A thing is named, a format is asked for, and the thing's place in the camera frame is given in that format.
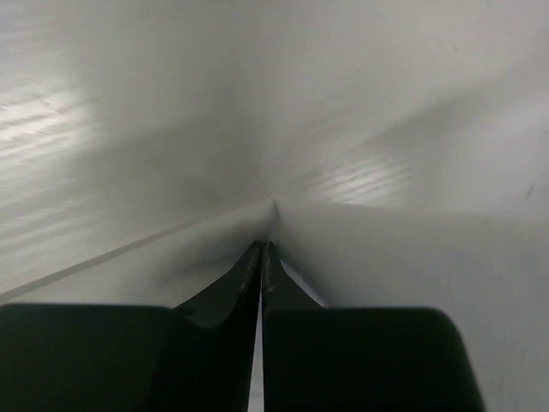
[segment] black object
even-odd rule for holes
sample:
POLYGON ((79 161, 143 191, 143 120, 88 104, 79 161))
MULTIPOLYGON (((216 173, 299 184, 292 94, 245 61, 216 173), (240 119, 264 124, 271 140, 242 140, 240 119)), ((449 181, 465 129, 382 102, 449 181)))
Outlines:
POLYGON ((0 410, 245 412, 261 278, 266 412, 483 410, 441 312, 323 309, 258 243, 172 310, 4 306, 0 410))
POLYGON ((173 310, 2 307, 0 410, 245 412, 260 255, 173 310))
POLYGON ((322 309, 263 254, 265 412, 484 410, 460 335, 424 308, 322 309))

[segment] black plastic part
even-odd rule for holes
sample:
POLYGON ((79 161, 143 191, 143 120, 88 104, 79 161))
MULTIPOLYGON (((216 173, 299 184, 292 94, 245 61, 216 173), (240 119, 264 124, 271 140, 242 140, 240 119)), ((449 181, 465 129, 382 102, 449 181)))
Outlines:
POLYGON ((256 337, 261 246, 173 310, 150 410, 246 412, 256 337))
POLYGON ((272 244, 262 261, 265 412, 484 410, 443 313, 320 309, 296 290, 272 244))
POLYGON ((245 412, 261 246, 185 304, 0 309, 0 410, 245 412))

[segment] white surface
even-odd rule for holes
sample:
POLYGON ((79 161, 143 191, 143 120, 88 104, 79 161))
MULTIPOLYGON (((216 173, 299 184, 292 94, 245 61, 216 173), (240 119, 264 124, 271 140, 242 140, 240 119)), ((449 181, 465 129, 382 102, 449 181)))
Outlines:
POLYGON ((548 17, 545 0, 0 0, 0 293, 58 279, 33 299, 170 304, 280 218, 290 258, 333 242, 326 298, 448 306, 493 410, 547 409, 546 223, 412 210, 546 219, 548 17), (274 193, 407 212, 205 221, 274 193), (379 256, 354 275, 343 246, 363 243, 379 256))

